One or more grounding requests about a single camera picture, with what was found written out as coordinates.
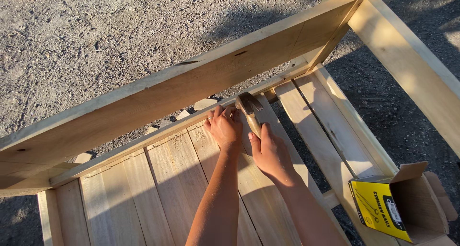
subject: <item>hammer handle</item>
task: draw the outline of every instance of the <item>hammer handle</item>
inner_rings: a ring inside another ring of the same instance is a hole
[[[260,126],[260,122],[256,118],[256,115],[250,114],[246,115],[247,123],[249,124],[249,127],[251,128],[251,131],[256,134],[257,137],[261,137],[262,134],[262,127]]]

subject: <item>cardboard box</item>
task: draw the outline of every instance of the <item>cardboard box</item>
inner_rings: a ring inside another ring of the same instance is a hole
[[[402,164],[394,177],[371,176],[348,182],[361,223],[411,243],[449,233],[458,214],[438,177],[423,172],[428,162]]]

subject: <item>wooden crate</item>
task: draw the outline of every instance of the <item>wooden crate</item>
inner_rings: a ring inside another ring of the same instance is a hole
[[[337,205],[367,245],[408,245],[361,225],[348,189],[353,177],[393,176],[398,171],[322,66],[349,27],[460,155],[460,82],[382,0],[322,0],[1,138],[0,193],[38,193],[46,245],[183,245],[219,154],[202,126],[206,112],[216,105],[93,160],[75,166],[61,163],[291,61],[285,72],[246,90],[265,105],[260,120],[270,122],[284,139],[296,171],[345,239],[330,210]],[[275,101],[332,190],[320,193],[270,107]],[[235,96],[218,104],[234,102]],[[245,136],[238,169],[238,244],[300,245],[284,201],[255,166]],[[431,244],[454,245],[446,236]]]

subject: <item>hammer head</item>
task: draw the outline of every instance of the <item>hammer head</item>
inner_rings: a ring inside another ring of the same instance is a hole
[[[258,111],[262,110],[264,106],[249,92],[243,92],[242,94],[236,97],[235,102],[236,108],[243,111],[245,115],[250,115],[254,113],[254,108]]]

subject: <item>gravel ground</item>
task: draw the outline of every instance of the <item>gravel ground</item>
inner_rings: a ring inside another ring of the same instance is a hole
[[[321,0],[0,0],[0,136],[223,45]],[[460,77],[460,0],[384,0]],[[287,64],[214,95],[226,98]],[[359,38],[349,31],[325,67],[397,165],[427,160],[457,210],[459,159]],[[319,187],[322,177],[281,109],[274,109]],[[193,107],[187,107],[193,113]],[[149,126],[174,121],[175,112]],[[147,126],[92,150],[108,152]],[[334,212],[354,245],[359,236]],[[40,245],[36,196],[0,199],[0,245]],[[460,221],[450,237],[460,244]]]

